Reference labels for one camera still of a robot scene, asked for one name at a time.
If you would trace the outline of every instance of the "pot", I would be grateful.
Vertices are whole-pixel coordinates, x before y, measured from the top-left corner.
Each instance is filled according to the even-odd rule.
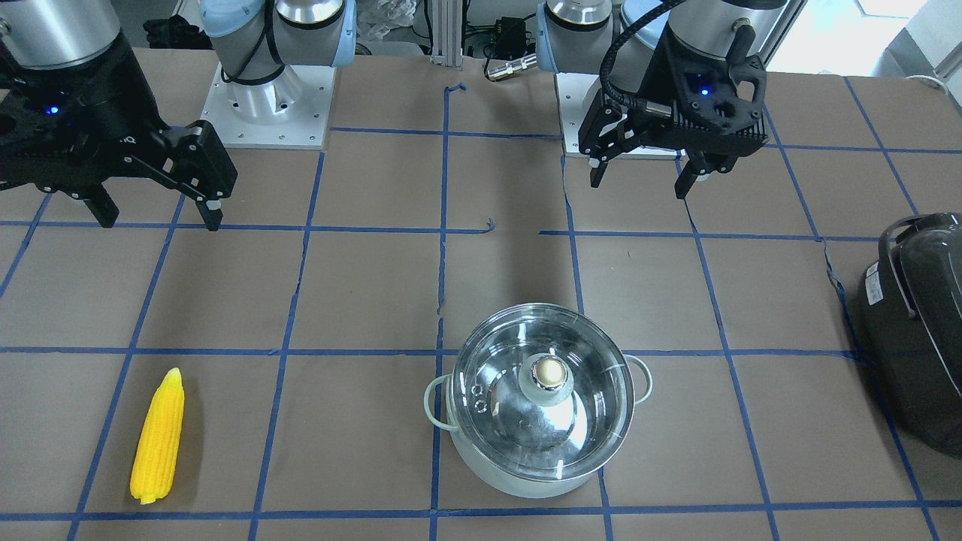
[[[626,360],[647,380],[637,400]],[[441,384],[447,423],[430,407]],[[553,304],[521,304],[471,332],[453,373],[424,391],[424,413],[492,487],[549,498],[581,486],[611,459],[651,387],[645,363],[623,355],[588,318]]]

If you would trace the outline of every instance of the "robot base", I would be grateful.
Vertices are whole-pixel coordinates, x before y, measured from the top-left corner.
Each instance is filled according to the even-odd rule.
[[[588,107],[598,89],[598,76],[585,73],[557,73],[555,83],[558,89],[558,113],[565,136],[565,154],[584,156],[578,150],[578,128],[585,119]],[[674,160],[678,152],[665,148],[640,146],[631,152],[621,154],[621,158],[640,160]]]
[[[224,146],[323,150],[336,69],[317,65],[290,68],[304,86],[299,114],[280,123],[264,124],[249,122],[234,111],[234,94],[220,79],[220,64],[217,65],[201,118],[214,125]]]

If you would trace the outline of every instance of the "corn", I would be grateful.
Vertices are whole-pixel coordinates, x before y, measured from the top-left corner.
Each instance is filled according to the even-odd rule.
[[[150,400],[143,421],[137,456],[130,474],[130,494],[141,505],[170,493],[184,420],[184,386],[180,369],[171,369]]]

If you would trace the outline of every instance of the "plastic bag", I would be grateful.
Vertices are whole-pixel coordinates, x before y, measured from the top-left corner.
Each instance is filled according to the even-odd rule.
[[[395,28],[415,22],[418,0],[357,0],[358,41],[381,41]]]

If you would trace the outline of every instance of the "pot handle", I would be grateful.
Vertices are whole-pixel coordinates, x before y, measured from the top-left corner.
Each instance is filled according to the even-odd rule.
[[[635,405],[637,406],[638,404],[644,402],[645,400],[648,399],[648,397],[651,396],[651,390],[654,389],[655,384],[651,379],[651,370],[648,368],[648,365],[645,364],[645,361],[639,359],[634,355],[624,355],[624,358],[630,361],[631,363],[633,363],[638,368],[642,369],[642,372],[645,373],[645,381],[646,381],[645,394],[640,399],[635,400]]]
[[[424,415],[427,416],[427,420],[431,422],[431,425],[434,425],[440,428],[441,430],[447,430],[448,432],[457,432],[458,430],[461,429],[459,426],[442,423],[441,421],[438,421],[437,419],[435,419],[434,414],[431,413],[431,403],[430,403],[431,391],[434,391],[434,388],[437,387],[438,385],[441,385],[442,383],[447,383],[447,380],[450,378],[451,378],[451,374],[445,374],[445,375],[442,375],[441,377],[435,377],[434,381],[428,384],[427,389],[424,389]]]

